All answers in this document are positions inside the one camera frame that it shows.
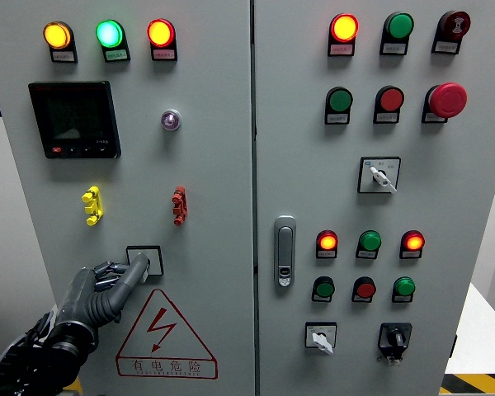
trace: warning sign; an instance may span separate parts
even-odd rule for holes
[[[120,376],[216,380],[218,363],[163,290],[153,290],[115,357]]]

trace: unlit green light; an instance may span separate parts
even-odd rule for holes
[[[97,39],[102,46],[114,48],[123,41],[123,29],[116,21],[103,21],[97,25]]]

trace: yellow black stripe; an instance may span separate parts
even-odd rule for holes
[[[440,394],[495,394],[495,374],[446,374]]]

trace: gray metal panel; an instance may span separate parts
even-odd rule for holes
[[[431,54],[436,23],[465,10],[470,32],[456,56]],[[391,12],[415,20],[408,54],[380,57],[381,31]],[[341,12],[361,24],[353,58],[327,59],[328,27]],[[289,2],[255,6],[257,73],[257,196],[261,395],[436,394],[474,268],[495,191],[495,1],[371,0]],[[445,125],[422,125],[427,90],[456,81],[466,87],[463,113]],[[405,93],[400,123],[373,125],[377,91]],[[332,87],[354,97],[351,123],[323,124]],[[357,195],[362,156],[399,156],[395,196]],[[297,220],[295,284],[272,280],[273,222]],[[315,237],[333,229],[335,261],[315,260]],[[356,260],[367,229],[383,239],[375,261]],[[409,229],[426,237],[423,258],[400,261]],[[310,301],[314,280],[331,276],[332,303]],[[351,302],[354,280],[374,279],[371,304]],[[411,276],[411,304],[392,304],[394,281]],[[333,356],[304,348],[304,323],[337,321]],[[401,366],[376,361],[380,324],[410,322]]]
[[[150,59],[146,28],[157,17],[176,28],[177,64]],[[103,62],[95,28],[107,18],[125,28],[129,63]],[[50,62],[49,21],[72,27],[77,65]],[[121,158],[47,160],[27,84],[84,80],[111,82]],[[250,92],[248,1],[0,2],[0,105],[57,300],[82,266],[123,261],[127,245],[163,248],[165,276],[139,286],[121,324],[101,330],[81,372],[87,395],[253,394]],[[168,108],[181,112],[176,132],[160,127]],[[81,202],[91,185],[105,206],[93,228]],[[172,224],[178,185],[189,207],[180,228]],[[116,353],[153,288],[216,357],[217,380],[118,376]],[[169,337],[184,341],[176,331]]]

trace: green push button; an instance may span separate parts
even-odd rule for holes
[[[381,246],[381,237],[375,231],[365,231],[360,236],[360,245],[368,252],[378,250]]]
[[[338,89],[330,96],[330,107],[335,111],[345,111],[352,104],[352,96],[346,89]]]
[[[320,297],[330,297],[336,289],[329,283],[322,283],[317,286],[316,291]]]
[[[403,39],[411,34],[414,20],[409,14],[394,14],[387,24],[387,32],[395,39]]]
[[[414,293],[415,289],[416,289],[416,286],[414,285],[414,281],[411,278],[409,278],[408,276],[404,276],[402,278],[399,278],[394,283],[394,290],[399,295],[404,295],[404,296],[411,295],[412,293]]]

